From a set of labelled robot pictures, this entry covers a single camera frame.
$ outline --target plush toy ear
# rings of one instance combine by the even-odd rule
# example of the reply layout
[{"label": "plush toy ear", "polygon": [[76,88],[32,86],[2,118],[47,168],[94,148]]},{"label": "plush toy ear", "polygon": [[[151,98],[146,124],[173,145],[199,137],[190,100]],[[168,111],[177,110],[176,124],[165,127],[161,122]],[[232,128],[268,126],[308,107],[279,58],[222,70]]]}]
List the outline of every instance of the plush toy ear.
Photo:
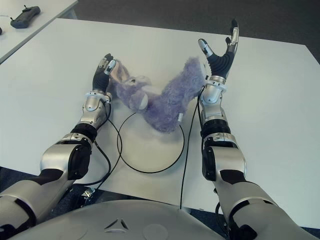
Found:
[{"label": "plush toy ear", "polygon": [[110,76],[118,83],[125,82],[130,77],[127,68],[119,60],[116,60],[116,64]]}]

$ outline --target fabric tag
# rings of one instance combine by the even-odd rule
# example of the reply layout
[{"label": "fabric tag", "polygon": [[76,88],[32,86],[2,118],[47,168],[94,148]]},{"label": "fabric tag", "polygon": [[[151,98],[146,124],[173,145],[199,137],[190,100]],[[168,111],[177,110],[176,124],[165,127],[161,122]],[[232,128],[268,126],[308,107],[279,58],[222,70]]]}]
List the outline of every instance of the fabric tag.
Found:
[{"label": "fabric tag", "polygon": [[179,113],[179,116],[178,116],[178,122],[182,122],[182,117],[184,116],[183,113]]}]

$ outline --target black fingertip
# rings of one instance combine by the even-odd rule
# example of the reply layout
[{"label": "black fingertip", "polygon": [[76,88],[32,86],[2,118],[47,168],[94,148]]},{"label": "black fingertip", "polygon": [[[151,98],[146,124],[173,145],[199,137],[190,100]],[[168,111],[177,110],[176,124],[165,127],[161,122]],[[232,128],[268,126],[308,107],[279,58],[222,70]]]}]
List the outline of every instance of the black fingertip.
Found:
[{"label": "black fingertip", "polygon": [[237,22],[237,20],[235,18],[232,19],[231,25],[232,25],[233,28],[237,28],[238,27],[238,22]]},{"label": "black fingertip", "polygon": [[226,42],[226,44],[230,44],[230,43],[231,43],[231,39],[230,39],[229,37],[227,37],[227,38],[225,39],[225,42]]},{"label": "black fingertip", "polygon": [[113,57],[110,53],[108,53],[108,54],[105,55],[104,57],[107,59],[108,62],[110,62],[111,60],[114,59],[114,57]]},{"label": "black fingertip", "polygon": [[206,40],[204,40],[203,38],[200,38],[199,40],[202,40],[204,42],[204,44],[208,44]]}]

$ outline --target robot forearm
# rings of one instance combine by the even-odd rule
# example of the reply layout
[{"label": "robot forearm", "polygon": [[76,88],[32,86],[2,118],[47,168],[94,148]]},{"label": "robot forearm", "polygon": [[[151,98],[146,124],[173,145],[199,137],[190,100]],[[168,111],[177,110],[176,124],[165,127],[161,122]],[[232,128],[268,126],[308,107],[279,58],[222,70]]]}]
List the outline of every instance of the robot forearm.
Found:
[{"label": "robot forearm", "polygon": [[203,176],[215,186],[231,240],[316,239],[296,225],[261,187],[245,179],[246,160],[221,107],[238,45],[237,22],[232,21],[231,29],[232,40],[226,39],[227,51],[222,57],[215,55],[205,40],[198,41],[212,74],[200,96]]},{"label": "robot forearm", "polygon": [[105,92],[116,63],[111,57],[106,55],[96,70],[93,89],[87,94],[78,124],[44,152],[40,175],[19,181],[0,193],[1,239],[45,220],[74,181],[88,172],[98,129],[110,115],[111,95]]}]

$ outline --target plush toy head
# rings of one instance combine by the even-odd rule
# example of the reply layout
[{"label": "plush toy head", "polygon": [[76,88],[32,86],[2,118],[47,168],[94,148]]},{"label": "plush toy head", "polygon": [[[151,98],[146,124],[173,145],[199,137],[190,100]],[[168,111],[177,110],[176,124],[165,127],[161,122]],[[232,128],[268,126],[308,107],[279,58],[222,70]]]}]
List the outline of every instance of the plush toy head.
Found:
[{"label": "plush toy head", "polygon": [[156,130],[171,133],[182,121],[189,102],[205,84],[205,72],[199,59],[191,57],[183,71],[159,92],[152,88],[148,77],[130,76],[122,63],[117,61],[111,79],[115,83],[116,95],[128,108],[142,114]]}]

